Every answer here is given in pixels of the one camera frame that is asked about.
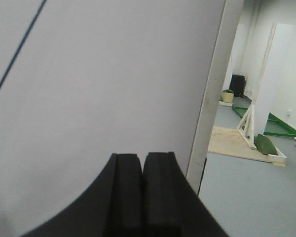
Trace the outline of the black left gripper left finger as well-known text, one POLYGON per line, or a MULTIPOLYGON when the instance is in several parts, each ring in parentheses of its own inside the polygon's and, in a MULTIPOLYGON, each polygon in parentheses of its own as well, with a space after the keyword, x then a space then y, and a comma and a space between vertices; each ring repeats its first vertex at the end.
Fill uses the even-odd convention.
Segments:
POLYGON ((112 154, 92 184, 27 237, 142 236, 142 170, 136 154, 112 154))

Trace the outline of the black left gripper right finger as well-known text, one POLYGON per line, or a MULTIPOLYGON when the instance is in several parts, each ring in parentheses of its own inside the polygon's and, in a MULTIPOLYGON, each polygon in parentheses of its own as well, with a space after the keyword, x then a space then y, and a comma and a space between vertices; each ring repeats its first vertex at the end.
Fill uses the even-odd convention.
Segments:
POLYGON ((173 152, 150 152, 144 170, 147 237, 226 237, 183 175, 173 152))

